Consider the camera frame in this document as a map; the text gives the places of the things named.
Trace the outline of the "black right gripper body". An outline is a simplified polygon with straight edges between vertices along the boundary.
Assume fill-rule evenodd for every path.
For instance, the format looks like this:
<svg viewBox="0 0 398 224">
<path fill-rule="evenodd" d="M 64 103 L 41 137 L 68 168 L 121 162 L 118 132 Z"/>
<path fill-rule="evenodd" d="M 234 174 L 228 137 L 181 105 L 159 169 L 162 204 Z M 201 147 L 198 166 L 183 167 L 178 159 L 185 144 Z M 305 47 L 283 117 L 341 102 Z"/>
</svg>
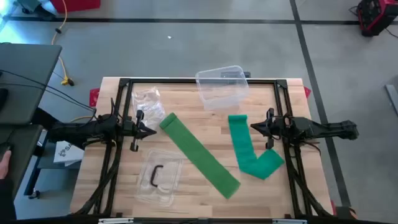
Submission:
<svg viewBox="0 0 398 224">
<path fill-rule="evenodd" d="M 275 140 L 293 140 L 293 132 L 291 126 L 287 124 L 285 116 L 276 116 L 274 108 L 269 108 L 266 112 L 266 149 L 274 147 Z"/>
</svg>

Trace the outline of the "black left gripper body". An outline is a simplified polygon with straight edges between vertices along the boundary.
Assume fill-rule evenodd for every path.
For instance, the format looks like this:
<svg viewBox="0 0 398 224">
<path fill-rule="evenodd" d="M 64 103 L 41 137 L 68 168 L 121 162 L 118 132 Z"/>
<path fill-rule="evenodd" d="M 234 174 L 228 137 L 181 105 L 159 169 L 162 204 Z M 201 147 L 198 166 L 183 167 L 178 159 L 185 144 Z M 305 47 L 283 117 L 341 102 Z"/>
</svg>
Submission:
<svg viewBox="0 0 398 224">
<path fill-rule="evenodd" d="M 143 125 L 142 119 L 144 117 L 144 112 L 142 110 L 137 110 L 137 115 L 136 115 L 136 122 L 132 120 L 130 116 L 127 116 L 127 118 L 123 121 L 123 136 L 132 136 L 133 140 L 130 146 L 130 150 L 133 152 L 138 151 L 138 140 L 142 140 L 144 138 L 144 132 L 141 129 L 141 126 Z"/>
</svg>

